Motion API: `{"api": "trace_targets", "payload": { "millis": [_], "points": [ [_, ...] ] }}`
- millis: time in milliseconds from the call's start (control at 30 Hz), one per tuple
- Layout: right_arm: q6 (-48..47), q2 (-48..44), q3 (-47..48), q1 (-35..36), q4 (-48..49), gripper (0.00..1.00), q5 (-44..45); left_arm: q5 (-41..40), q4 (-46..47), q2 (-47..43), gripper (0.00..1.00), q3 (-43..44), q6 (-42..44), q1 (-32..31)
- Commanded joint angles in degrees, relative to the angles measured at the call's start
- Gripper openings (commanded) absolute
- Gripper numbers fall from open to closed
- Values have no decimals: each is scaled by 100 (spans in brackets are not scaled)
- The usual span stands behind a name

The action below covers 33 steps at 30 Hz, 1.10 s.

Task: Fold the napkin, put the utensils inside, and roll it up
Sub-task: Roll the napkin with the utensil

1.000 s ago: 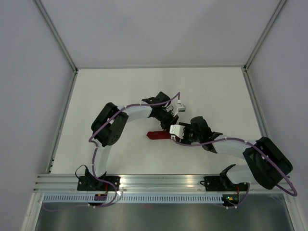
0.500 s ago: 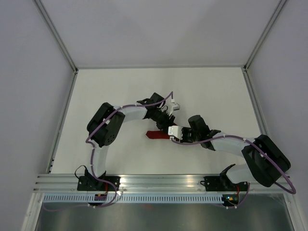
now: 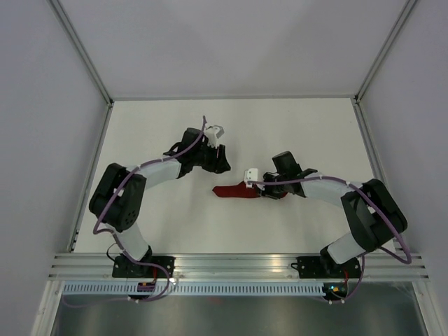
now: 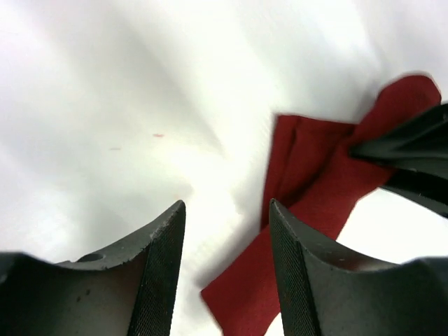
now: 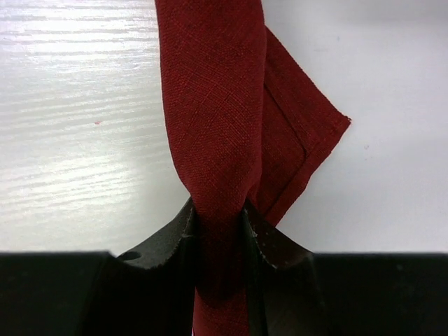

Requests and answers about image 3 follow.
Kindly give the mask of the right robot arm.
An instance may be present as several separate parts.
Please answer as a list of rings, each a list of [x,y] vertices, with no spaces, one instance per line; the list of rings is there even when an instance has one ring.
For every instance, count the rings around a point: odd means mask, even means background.
[[[291,194],[320,200],[343,210],[349,233],[322,248],[319,267],[325,275],[338,275],[348,262],[384,248],[385,243],[407,229],[407,219],[384,183],[372,178],[363,183],[345,181],[322,174],[316,169],[302,169],[289,151],[272,158],[276,171],[266,172],[262,179],[250,169],[245,184],[259,196],[278,200]]]

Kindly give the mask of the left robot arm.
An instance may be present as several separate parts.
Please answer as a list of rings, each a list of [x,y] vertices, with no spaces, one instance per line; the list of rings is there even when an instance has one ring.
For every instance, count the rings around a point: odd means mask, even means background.
[[[113,235],[122,251],[114,260],[114,277],[145,278],[164,274],[154,266],[152,249],[137,225],[144,193],[161,183],[184,177],[194,167],[214,174],[230,171],[225,146],[218,142],[223,133],[223,127],[218,125],[203,130],[188,128],[182,140],[160,159],[135,167],[112,163],[106,168],[88,208],[98,224],[104,224],[104,231]]]

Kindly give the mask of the dark red cloth napkin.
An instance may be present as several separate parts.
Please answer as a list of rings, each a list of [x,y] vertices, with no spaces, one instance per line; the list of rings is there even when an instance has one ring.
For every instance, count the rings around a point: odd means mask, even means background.
[[[237,185],[217,185],[212,189],[213,193],[220,198],[238,198],[238,199],[257,199],[270,198],[273,200],[281,200],[287,196],[287,192],[283,193],[268,193],[259,187],[249,188],[245,182],[240,182]]]

